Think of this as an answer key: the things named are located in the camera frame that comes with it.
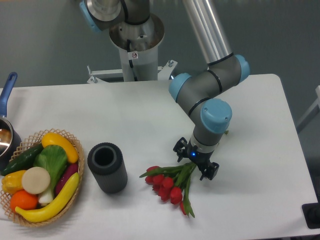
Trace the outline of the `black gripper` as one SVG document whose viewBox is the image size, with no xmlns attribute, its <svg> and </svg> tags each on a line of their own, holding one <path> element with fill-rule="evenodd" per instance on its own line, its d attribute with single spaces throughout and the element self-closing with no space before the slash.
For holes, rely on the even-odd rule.
<svg viewBox="0 0 320 240">
<path fill-rule="evenodd" d="M 176 142 L 173 151 L 177 155 L 177 162 L 180 162 L 184 158 L 188 158 L 197 165 L 201 172 L 200 181 L 204 178 L 211 181 L 217 175 L 220 165 L 216 162 L 210 162 L 213 151 L 201 152 L 197 145 L 188 145 L 188 142 L 184 137 L 181 137 Z"/>
</svg>

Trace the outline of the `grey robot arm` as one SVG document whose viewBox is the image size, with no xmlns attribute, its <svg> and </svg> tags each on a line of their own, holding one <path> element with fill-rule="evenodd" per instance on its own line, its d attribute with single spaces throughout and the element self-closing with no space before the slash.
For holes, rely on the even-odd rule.
<svg viewBox="0 0 320 240">
<path fill-rule="evenodd" d="M 194 123 L 190 139 L 180 139 L 173 150 L 179 159 L 195 163 L 203 178 L 213 179 L 219 165 L 210 158 L 232 118 L 231 107 L 218 96 L 243 82 L 250 66 L 231 50 L 211 0 L 185 0 L 183 5 L 207 70 L 195 77 L 181 73 L 170 82 L 171 97 Z M 158 47 L 165 30 L 148 0 L 83 0 L 79 6 L 93 31 L 109 31 L 124 81 L 158 79 Z"/>
</svg>

